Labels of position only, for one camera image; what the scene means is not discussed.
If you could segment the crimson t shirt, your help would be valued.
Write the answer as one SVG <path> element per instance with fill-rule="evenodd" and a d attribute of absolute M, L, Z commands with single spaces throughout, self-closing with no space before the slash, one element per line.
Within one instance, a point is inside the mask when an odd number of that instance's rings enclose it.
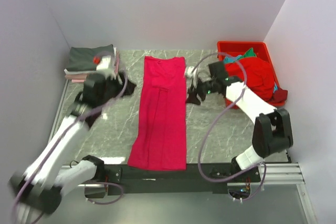
<path fill-rule="evenodd" d="M 185 59 L 144 58 L 138 136 L 128 159 L 145 170 L 186 169 Z"/>

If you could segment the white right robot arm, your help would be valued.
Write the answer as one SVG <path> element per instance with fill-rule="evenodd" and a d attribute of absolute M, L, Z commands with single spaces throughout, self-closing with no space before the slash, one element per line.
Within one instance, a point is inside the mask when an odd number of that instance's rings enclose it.
<path fill-rule="evenodd" d="M 284 108 L 270 105 L 247 86 L 247 73 L 243 65 L 237 62 L 243 74 L 242 78 L 230 76 L 220 61 L 208 65 L 210 79 L 201 81 L 198 66 L 187 67 L 185 76 L 192 81 L 186 103 L 200 105 L 210 93 L 218 93 L 231 101 L 208 129 L 212 131 L 217 121 L 233 106 L 238 106 L 253 122 L 254 130 L 251 146 L 232 159 L 230 175 L 224 178 L 212 178 L 202 171 L 201 162 L 197 162 L 200 175 L 212 183 L 224 183 L 232 179 L 241 182 L 249 170 L 263 165 L 266 157 L 280 153 L 293 146 L 293 136 L 289 112 Z"/>

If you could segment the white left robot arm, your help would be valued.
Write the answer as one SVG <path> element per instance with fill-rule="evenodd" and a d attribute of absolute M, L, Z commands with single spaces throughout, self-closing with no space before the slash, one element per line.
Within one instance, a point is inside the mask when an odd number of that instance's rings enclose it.
<path fill-rule="evenodd" d="M 51 215 L 64 196 L 86 181 L 116 187 L 124 194 L 121 185 L 106 179 L 104 161 L 92 155 L 64 173 L 59 171 L 68 153 L 90 131 L 102 110 L 124 95 L 132 95 L 135 87 L 124 70 L 87 76 L 83 90 L 77 94 L 57 133 L 39 157 L 22 175 L 14 174 L 10 178 L 9 185 L 15 194 L 13 217 L 25 223 L 28 214 L 38 219 Z"/>

